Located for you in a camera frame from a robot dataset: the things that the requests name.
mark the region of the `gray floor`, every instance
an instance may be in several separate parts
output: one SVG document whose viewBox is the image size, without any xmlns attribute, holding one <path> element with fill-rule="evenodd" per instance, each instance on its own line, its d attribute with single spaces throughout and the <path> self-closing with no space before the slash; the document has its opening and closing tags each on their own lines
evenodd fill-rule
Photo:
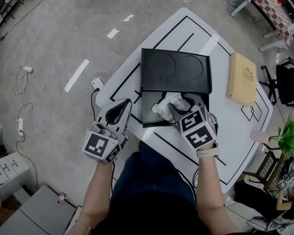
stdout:
<svg viewBox="0 0 294 235">
<path fill-rule="evenodd" d="M 15 20 L 9 20 L 0 31 L 0 36 L 41 0 L 24 0 L 14 13 Z M 74 204 L 82 204 L 87 185 L 93 175 L 96 162 L 81 152 L 87 129 L 92 126 L 93 113 L 90 96 L 91 81 L 95 71 L 114 69 L 146 38 L 146 5 L 149 0 L 52 0 L 52 6 L 37 40 L 25 64 L 34 68 L 30 85 L 23 96 L 34 99 L 30 114 L 21 113 L 24 118 L 26 141 L 24 146 L 38 170 L 39 184 L 47 183 L 56 191 L 64 191 Z M 153 0 L 149 6 L 148 31 L 151 33 L 170 15 L 181 7 L 187 7 L 213 29 L 215 29 L 237 52 L 246 56 L 258 67 L 267 65 L 274 75 L 277 49 L 260 53 L 258 48 L 274 39 L 264 39 L 270 31 L 266 20 L 254 24 L 253 17 L 259 16 L 256 8 L 249 4 L 234 18 L 226 0 Z M 14 68 L 13 47 L 31 29 L 46 11 L 48 0 L 42 2 L 29 16 L 19 23 L 0 42 L 0 120 L 3 138 L 7 147 L 15 148 L 20 139 L 15 129 L 15 117 L 11 102 L 15 91 L 17 69 Z M 133 17 L 125 22 L 129 15 Z M 117 28 L 119 33 L 112 39 L 107 34 Z M 16 48 L 16 62 L 20 65 L 33 42 L 38 27 L 24 37 Z M 289 50 L 282 50 L 285 56 Z M 66 93 L 66 86 L 78 66 L 88 59 L 90 63 L 72 89 Z M 102 72 L 105 82 L 109 76 Z M 258 69 L 259 80 L 264 73 Z M 20 102 L 15 102 L 19 109 Z M 280 105 L 284 118 L 290 108 Z M 268 127 L 276 131 L 283 121 L 277 110 Z M 122 151 L 117 161 L 116 177 L 120 174 L 124 160 L 135 151 L 137 141 Z M 29 185 L 33 190 L 33 181 Z"/>
</svg>

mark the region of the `wrist strap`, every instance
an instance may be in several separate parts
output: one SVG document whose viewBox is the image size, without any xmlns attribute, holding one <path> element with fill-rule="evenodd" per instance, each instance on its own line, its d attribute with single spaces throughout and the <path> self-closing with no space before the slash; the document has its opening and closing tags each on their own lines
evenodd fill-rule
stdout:
<svg viewBox="0 0 294 235">
<path fill-rule="evenodd" d="M 218 144 L 215 143 L 214 144 L 216 147 L 212 148 L 212 149 L 207 149 L 207 150 L 197 150 L 197 157 L 200 158 L 204 158 L 204 157 L 215 157 L 217 158 L 219 156 L 219 148 L 218 148 Z"/>
</svg>

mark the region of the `white table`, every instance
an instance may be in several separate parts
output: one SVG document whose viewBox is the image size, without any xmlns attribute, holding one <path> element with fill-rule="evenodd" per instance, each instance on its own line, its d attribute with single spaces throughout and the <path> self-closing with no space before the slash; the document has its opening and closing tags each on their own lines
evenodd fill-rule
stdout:
<svg viewBox="0 0 294 235">
<path fill-rule="evenodd" d="M 130 98 L 133 102 L 127 129 L 150 147 L 168 158 L 190 180 L 198 166 L 196 153 L 173 127 L 142 128 L 140 96 L 140 58 L 142 48 L 181 50 L 198 53 L 213 34 L 208 24 L 186 8 L 181 8 L 157 28 L 117 69 L 96 97 L 103 107 L 114 100 Z M 252 158 L 258 143 L 249 138 L 250 131 L 265 130 L 272 115 L 272 105 L 257 83 L 257 104 L 242 106 L 226 97 L 230 73 L 231 46 L 221 37 L 210 54 L 213 90 L 210 112 L 219 122 L 217 141 L 220 157 L 216 160 L 221 188 L 226 193 Z"/>
</svg>

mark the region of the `woman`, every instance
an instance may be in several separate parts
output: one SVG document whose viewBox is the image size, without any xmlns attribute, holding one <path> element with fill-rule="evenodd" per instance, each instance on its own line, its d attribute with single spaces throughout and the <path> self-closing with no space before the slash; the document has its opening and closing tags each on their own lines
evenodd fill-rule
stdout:
<svg viewBox="0 0 294 235">
<path fill-rule="evenodd" d="M 294 196 L 288 188 L 289 201 L 283 201 L 285 190 L 279 191 L 278 198 L 273 198 L 263 190 L 238 181 L 235 186 L 234 201 L 255 209 L 266 219 L 275 219 L 281 216 L 294 221 Z"/>
<path fill-rule="evenodd" d="M 145 143 L 139 150 L 126 161 L 111 199 L 112 165 L 97 164 L 72 235 L 239 232 L 223 206 L 215 157 L 199 159 L 195 200 L 169 160 Z"/>
</svg>

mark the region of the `office chair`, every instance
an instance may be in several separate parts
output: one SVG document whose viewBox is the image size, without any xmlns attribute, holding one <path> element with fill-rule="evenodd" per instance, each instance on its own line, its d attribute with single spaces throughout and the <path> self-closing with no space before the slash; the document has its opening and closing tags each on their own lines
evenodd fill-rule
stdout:
<svg viewBox="0 0 294 235">
<path fill-rule="evenodd" d="M 294 103 L 291 104 L 291 102 L 294 102 L 294 68 L 286 68 L 285 66 L 288 64 L 294 65 L 294 60 L 291 57 L 287 62 L 276 66 L 276 79 L 271 78 L 267 66 L 261 66 L 262 70 L 266 70 L 269 83 L 261 81 L 259 83 L 269 88 L 268 98 L 270 99 L 273 96 L 273 105 L 277 103 L 275 89 L 278 89 L 281 103 L 294 107 Z"/>
</svg>

